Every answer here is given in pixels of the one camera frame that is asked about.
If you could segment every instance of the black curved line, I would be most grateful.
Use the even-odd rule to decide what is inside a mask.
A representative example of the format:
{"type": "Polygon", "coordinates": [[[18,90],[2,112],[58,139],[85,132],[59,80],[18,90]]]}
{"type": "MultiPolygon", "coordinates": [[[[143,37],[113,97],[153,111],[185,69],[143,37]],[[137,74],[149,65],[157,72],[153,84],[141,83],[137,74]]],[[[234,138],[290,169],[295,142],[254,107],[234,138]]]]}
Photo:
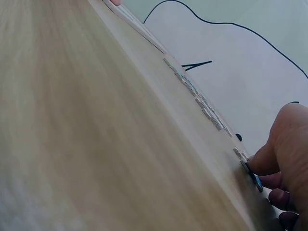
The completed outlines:
{"type": "Polygon", "coordinates": [[[198,63],[198,64],[186,64],[186,65],[182,65],[182,67],[189,67],[187,69],[185,69],[185,71],[189,71],[191,69],[194,69],[196,67],[199,67],[199,66],[202,66],[202,65],[205,65],[205,64],[210,64],[212,63],[213,61],[207,61],[207,62],[203,62],[203,63],[198,63]]]}
{"type": "Polygon", "coordinates": [[[243,29],[246,29],[246,30],[249,30],[250,32],[254,33],[255,35],[259,36],[260,38],[262,38],[264,41],[266,41],[272,48],[274,48],[279,54],[281,54],[284,58],[286,58],[287,60],[289,60],[291,63],[293,63],[305,76],[306,78],[308,78],[307,74],[295,63],[293,62],[289,57],[287,57],[285,54],[283,54],[280,50],[278,50],[276,47],[274,47],[269,41],[267,41],[263,36],[261,36],[260,34],[258,34],[257,32],[253,31],[252,29],[249,29],[245,26],[241,26],[239,24],[236,24],[236,23],[213,23],[213,22],[210,22],[210,21],[207,21],[207,20],[204,20],[202,18],[200,18],[188,5],[186,5],[185,3],[181,2],[181,1],[178,1],[178,0],[165,0],[165,1],[162,1],[161,3],[157,4],[152,10],[151,12],[149,13],[149,15],[145,18],[144,22],[146,22],[146,20],[150,17],[150,15],[152,14],[152,12],[156,9],[156,7],[158,7],[160,4],[163,4],[164,2],[167,2],[167,1],[175,1],[175,2],[178,2],[180,4],[182,4],[183,6],[187,7],[187,9],[189,9],[195,17],[197,17],[199,20],[201,20],[202,22],[205,22],[205,23],[209,23],[209,24],[214,24],[214,25],[234,25],[234,26],[238,26],[238,27],[241,27],[243,29]]]}

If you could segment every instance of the hand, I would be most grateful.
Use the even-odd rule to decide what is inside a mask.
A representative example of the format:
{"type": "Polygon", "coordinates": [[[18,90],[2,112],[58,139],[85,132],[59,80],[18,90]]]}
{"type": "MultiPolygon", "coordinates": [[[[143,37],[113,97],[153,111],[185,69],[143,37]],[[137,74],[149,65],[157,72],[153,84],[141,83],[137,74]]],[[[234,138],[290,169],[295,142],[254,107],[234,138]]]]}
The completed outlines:
{"type": "Polygon", "coordinates": [[[110,0],[114,5],[119,6],[122,3],[122,0],[110,0]]]}
{"type": "Polygon", "coordinates": [[[284,106],[267,143],[248,165],[261,176],[263,186],[273,189],[271,204],[288,211],[279,216],[284,228],[308,230],[308,108],[295,103],[284,106]]]}

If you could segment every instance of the black line drawing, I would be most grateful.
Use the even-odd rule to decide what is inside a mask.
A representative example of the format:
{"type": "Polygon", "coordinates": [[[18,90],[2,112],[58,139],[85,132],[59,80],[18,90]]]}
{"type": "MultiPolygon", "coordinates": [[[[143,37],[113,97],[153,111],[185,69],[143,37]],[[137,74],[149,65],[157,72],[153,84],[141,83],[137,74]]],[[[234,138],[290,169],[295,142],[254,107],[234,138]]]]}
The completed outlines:
{"type": "Polygon", "coordinates": [[[203,63],[198,63],[198,64],[186,64],[186,65],[182,65],[182,67],[189,67],[189,68],[185,69],[185,71],[189,71],[189,70],[194,69],[196,67],[199,67],[199,66],[202,66],[202,65],[205,65],[205,64],[210,64],[212,62],[213,62],[213,60],[203,62],[203,63]]]}
{"type": "Polygon", "coordinates": [[[280,50],[278,50],[276,47],[274,47],[274,45],[272,45],[268,40],[266,40],[266,38],[264,38],[263,36],[261,36],[260,34],[258,34],[257,32],[253,31],[252,29],[249,29],[245,26],[242,26],[242,25],[239,25],[239,24],[236,24],[236,23],[226,23],[226,22],[223,22],[223,23],[214,23],[214,22],[210,22],[210,21],[207,21],[207,20],[204,20],[202,18],[200,18],[188,5],[186,5],[185,3],[181,2],[181,1],[178,1],[178,0],[165,0],[165,1],[162,1],[160,2],[159,4],[157,4],[152,10],[151,12],[149,13],[149,15],[145,18],[144,20],[144,24],[145,22],[147,21],[147,19],[150,17],[150,15],[152,14],[152,12],[160,5],[160,4],[163,4],[167,1],[174,1],[174,2],[178,2],[182,5],[184,5],[187,9],[189,9],[195,17],[197,17],[199,20],[201,20],[202,22],[205,22],[205,23],[209,23],[209,24],[213,24],[213,25],[234,25],[234,26],[238,26],[238,27],[241,27],[245,30],[248,30],[252,33],[254,33],[255,35],[259,36],[260,38],[262,38],[264,41],[266,41],[275,51],[277,51],[279,54],[281,54],[284,58],[286,58],[288,61],[290,61],[293,65],[295,65],[305,76],[306,78],[308,79],[308,75],[304,72],[304,70],[302,68],[300,68],[295,62],[293,62],[289,57],[287,57],[285,54],[283,54],[280,50]]]}

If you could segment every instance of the wooden surface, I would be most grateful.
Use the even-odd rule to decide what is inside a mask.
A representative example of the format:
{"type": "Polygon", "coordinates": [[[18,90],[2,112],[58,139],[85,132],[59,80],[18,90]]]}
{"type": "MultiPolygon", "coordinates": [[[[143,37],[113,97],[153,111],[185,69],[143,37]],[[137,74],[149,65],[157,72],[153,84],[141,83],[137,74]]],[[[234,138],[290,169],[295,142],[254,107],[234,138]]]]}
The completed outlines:
{"type": "Polygon", "coordinates": [[[99,0],[1,1],[0,230],[274,230],[163,57],[99,0]]]}

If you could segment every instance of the pale green background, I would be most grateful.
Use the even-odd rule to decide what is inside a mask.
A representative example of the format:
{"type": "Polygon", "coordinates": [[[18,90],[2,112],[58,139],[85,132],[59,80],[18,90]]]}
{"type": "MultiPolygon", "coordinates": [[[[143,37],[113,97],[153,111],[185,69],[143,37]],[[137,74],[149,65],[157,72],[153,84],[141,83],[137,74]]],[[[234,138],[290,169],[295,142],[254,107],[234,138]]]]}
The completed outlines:
{"type": "MultiPolygon", "coordinates": [[[[142,22],[161,0],[123,0],[142,22]]],[[[182,0],[199,17],[254,30],[308,74],[308,0],[182,0]]]]}

